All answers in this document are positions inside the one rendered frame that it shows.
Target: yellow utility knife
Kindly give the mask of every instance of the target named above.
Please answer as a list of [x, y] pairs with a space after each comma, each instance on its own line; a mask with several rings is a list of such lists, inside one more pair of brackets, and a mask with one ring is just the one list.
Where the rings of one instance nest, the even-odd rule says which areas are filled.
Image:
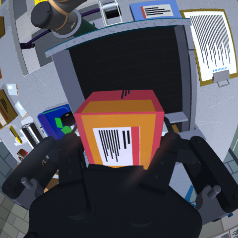
[[11, 133], [14, 135], [14, 137], [16, 138], [16, 140], [22, 144], [22, 140], [19, 137], [19, 135], [16, 133], [16, 131], [14, 130], [14, 128], [12, 127], [12, 125], [9, 127], [9, 130], [11, 131]]

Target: clipboard clip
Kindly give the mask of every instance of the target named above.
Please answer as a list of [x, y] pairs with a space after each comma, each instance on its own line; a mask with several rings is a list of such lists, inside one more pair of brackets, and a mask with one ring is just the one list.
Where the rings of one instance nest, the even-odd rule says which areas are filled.
[[[213, 73], [212, 79], [213, 79], [213, 83], [218, 84], [219, 88], [227, 86], [227, 85], [230, 84], [229, 81], [228, 81], [228, 79], [230, 79], [230, 71], [229, 70], [224, 70], [224, 71]], [[225, 81], [225, 80], [227, 80], [227, 82], [228, 82], [227, 84], [224, 84], [224, 85], [219, 84], [219, 82], [222, 82], [222, 81]]]

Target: blue container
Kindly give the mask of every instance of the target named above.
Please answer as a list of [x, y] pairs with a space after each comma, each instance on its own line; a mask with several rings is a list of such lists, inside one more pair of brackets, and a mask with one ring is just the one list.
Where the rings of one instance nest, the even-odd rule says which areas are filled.
[[68, 112], [71, 112], [70, 106], [69, 104], [65, 104], [65, 105], [44, 111], [43, 113], [40, 113], [37, 116], [47, 136], [52, 136], [55, 140], [62, 139], [65, 133], [62, 132], [61, 130], [62, 127], [57, 127], [55, 118], [60, 118], [63, 114]]

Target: gray knob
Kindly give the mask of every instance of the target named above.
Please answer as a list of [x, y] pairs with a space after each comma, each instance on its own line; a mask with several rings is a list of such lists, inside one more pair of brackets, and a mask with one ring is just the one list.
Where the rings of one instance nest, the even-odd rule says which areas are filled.
[[27, 188], [27, 189], [31, 189], [33, 187], [33, 184], [31, 183], [31, 181], [27, 178], [27, 177], [22, 177], [21, 178], [21, 183]]
[[221, 192], [221, 187], [219, 185], [215, 185], [208, 193], [207, 196], [213, 199], [219, 192]]

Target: red and orange box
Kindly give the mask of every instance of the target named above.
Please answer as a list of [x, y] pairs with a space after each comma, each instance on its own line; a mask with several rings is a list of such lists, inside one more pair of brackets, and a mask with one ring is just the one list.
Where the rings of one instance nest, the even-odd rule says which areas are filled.
[[144, 169], [160, 146], [164, 116], [153, 90], [93, 92], [74, 114], [90, 164]]

